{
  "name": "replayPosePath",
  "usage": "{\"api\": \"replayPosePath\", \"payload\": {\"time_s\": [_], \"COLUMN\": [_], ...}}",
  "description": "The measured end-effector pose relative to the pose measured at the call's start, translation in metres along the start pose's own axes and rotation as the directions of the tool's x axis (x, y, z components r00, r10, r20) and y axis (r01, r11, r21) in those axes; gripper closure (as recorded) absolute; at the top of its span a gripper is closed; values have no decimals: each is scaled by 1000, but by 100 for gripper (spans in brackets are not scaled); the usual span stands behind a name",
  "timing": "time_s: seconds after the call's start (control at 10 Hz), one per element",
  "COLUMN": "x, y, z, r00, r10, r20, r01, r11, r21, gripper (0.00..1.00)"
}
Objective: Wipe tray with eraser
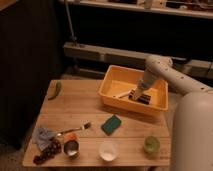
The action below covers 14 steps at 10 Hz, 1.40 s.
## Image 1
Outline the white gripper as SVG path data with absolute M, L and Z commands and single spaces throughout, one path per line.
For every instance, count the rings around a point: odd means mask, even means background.
M 152 86 L 152 83 L 149 80 L 145 80 L 144 78 L 141 78 L 137 84 L 137 88 L 135 89 L 133 93 L 133 99 L 138 100 L 139 97 L 143 94 L 143 92 L 145 90 L 148 90 L 151 86 Z M 117 97 L 123 98 L 125 96 L 128 96 L 130 93 L 131 93 L 131 90 L 120 93 L 117 95 Z

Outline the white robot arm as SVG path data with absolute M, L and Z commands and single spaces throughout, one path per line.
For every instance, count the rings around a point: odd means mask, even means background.
M 169 57 L 150 55 L 131 98 L 158 78 L 183 95 L 173 117 L 170 171 L 213 171 L 213 87 L 173 69 Z

